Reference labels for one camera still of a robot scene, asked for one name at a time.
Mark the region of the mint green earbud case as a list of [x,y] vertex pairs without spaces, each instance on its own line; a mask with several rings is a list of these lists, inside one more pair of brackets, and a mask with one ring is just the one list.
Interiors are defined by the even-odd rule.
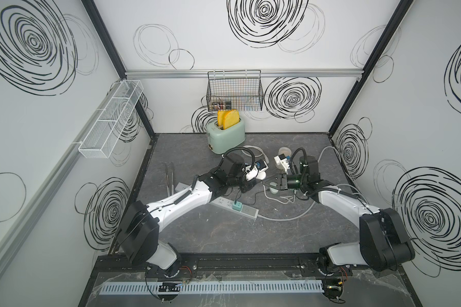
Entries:
[[277,194],[279,192],[278,184],[276,182],[271,182],[269,184],[269,190],[272,194]]

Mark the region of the white round speaker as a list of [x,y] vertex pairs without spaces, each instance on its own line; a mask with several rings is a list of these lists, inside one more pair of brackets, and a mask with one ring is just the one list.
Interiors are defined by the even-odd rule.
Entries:
[[262,171],[262,172],[259,172],[256,176],[256,179],[257,180],[265,180],[266,179],[266,172],[265,171]]

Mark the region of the teal charger with black cable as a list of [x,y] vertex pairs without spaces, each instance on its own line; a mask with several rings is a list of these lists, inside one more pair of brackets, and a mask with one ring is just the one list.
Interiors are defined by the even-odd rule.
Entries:
[[232,203],[232,209],[233,209],[234,211],[241,212],[241,211],[242,211],[242,208],[243,208],[242,202],[234,201],[234,202]]

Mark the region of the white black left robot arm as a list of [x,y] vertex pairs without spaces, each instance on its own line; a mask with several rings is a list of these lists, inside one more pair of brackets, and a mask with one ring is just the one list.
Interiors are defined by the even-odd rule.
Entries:
[[160,232],[189,211],[224,196],[230,188],[238,188],[241,193],[251,190],[266,177],[268,164],[267,158],[257,159],[249,148],[226,151],[217,166],[194,176],[192,184],[183,190],[157,202],[128,205],[115,233],[116,242],[130,264],[148,263],[170,276],[177,274],[181,257],[171,244],[159,240]]

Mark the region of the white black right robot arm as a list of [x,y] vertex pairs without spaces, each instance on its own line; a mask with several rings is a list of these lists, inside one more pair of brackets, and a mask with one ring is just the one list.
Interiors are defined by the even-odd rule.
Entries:
[[300,192],[305,199],[336,211],[359,230],[356,242],[320,249],[316,262],[324,275],[344,266],[395,271],[399,265],[415,259],[416,252],[397,211],[372,206],[362,196],[322,179],[318,160],[304,148],[292,152],[282,147],[274,162],[283,173],[273,179],[271,188]]

